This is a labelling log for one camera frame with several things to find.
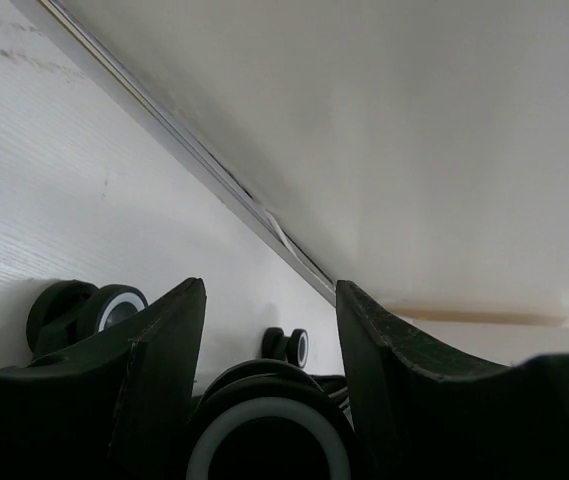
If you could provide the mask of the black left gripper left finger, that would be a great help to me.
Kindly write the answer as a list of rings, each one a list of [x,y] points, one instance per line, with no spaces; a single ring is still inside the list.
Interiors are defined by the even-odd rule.
[[[141,313],[0,369],[0,479],[179,479],[206,290],[189,278]]]

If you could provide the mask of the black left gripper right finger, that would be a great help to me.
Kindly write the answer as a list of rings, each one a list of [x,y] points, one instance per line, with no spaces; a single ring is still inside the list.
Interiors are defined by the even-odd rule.
[[[569,354],[503,366],[339,281],[336,313],[366,479],[569,479]]]

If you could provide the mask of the black suitcase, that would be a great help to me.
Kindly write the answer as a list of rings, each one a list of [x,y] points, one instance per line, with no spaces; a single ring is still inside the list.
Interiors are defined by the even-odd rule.
[[[150,313],[135,287],[70,280],[47,287],[28,315],[26,338],[43,359]],[[279,328],[263,356],[233,366],[187,403],[178,472],[184,479],[354,479],[354,433],[340,376],[303,371],[308,335]]]

